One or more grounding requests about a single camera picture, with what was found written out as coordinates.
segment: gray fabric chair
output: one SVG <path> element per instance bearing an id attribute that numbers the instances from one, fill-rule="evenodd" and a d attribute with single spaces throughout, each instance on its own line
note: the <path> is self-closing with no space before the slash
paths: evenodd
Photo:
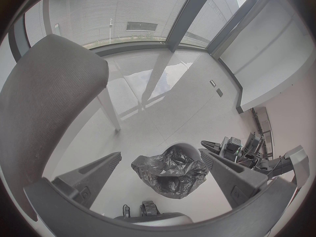
<path id="1" fill-rule="evenodd" d="M 33 220 L 23 187 L 38 181 L 63 134 L 105 90 L 107 62 L 90 50 L 51 34 L 16 64 L 0 93 L 0 166 L 12 195 Z M 108 116 L 113 106 L 99 99 Z M 117 120 L 112 120 L 119 130 Z"/>

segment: chair backrest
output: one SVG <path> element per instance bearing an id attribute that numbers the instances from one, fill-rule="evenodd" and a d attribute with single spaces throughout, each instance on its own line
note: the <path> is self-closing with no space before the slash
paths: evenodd
<path id="1" fill-rule="evenodd" d="M 66 129 L 103 90 L 107 62 L 51 34 L 18 61 L 0 93 L 0 166 L 21 208 L 36 214 L 23 188 L 38 181 Z"/>

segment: black plastic bag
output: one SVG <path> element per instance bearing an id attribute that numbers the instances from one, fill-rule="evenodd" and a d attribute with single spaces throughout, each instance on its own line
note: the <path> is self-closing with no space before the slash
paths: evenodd
<path id="1" fill-rule="evenodd" d="M 176 199 L 186 197 L 199 187 L 209 172 L 202 161 L 192 160 L 177 146 L 158 156 L 139 156 L 132 162 L 132 168 L 154 191 Z"/>

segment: gray floor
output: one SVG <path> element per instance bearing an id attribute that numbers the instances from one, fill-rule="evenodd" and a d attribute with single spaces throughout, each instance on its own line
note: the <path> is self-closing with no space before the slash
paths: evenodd
<path id="1" fill-rule="evenodd" d="M 239 89 L 208 53 L 146 50 L 105 57 L 108 90 L 121 121 L 115 132 L 98 110 L 73 140 L 54 176 L 109 153 L 121 151 L 122 161 L 105 184 L 91 210 L 114 218 L 123 204 L 139 216 L 143 200 L 153 200 L 160 212 L 182 212 L 195 222 L 221 215 L 231 207 L 213 177 L 181 200 L 163 197 L 146 186 L 132 170 L 139 155 L 153 156 L 175 141 L 201 148 L 201 140 L 221 142 L 224 136 L 245 142 L 256 131 L 249 112 L 235 109 Z M 223 96 L 219 97 L 216 89 Z"/>

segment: dark rectangular window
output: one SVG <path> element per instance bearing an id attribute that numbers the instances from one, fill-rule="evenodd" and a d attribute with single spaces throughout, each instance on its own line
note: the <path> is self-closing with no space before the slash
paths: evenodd
<path id="1" fill-rule="evenodd" d="M 127 31 L 141 30 L 141 31 L 155 31 L 158 24 L 145 23 L 145 22 L 127 22 Z"/>

